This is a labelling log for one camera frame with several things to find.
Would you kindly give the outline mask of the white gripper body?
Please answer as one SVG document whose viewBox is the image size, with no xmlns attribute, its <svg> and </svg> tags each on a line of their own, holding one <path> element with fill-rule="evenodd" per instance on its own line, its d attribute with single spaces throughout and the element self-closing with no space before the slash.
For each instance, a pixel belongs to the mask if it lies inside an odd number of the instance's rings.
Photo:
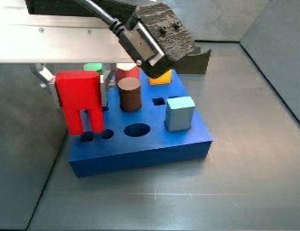
<svg viewBox="0 0 300 231">
<path fill-rule="evenodd" d="M 0 63 L 131 60 L 103 20 L 30 14 L 25 0 L 0 0 Z"/>
</svg>

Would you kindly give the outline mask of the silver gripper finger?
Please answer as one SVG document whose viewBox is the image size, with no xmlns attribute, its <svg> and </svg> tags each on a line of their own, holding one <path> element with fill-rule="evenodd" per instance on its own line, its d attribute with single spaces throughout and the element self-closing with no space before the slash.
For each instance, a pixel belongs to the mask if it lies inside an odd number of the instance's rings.
<svg viewBox="0 0 300 231">
<path fill-rule="evenodd" d="M 101 99 L 103 99 L 103 107 L 108 107 L 107 93 L 109 89 L 116 85 L 113 77 L 117 72 L 117 64 L 116 63 L 105 63 L 104 64 L 104 73 L 101 74 Z"/>
<path fill-rule="evenodd" d="M 32 73 L 41 80 L 41 88 L 48 91 L 52 95 L 56 108 L 61 108 L 58 94 L 57 94 L 57 78 L 52 73 L 49 68 L 44 65 L 44 63 L 34 63 L 30 65 Z"/>
</svg>

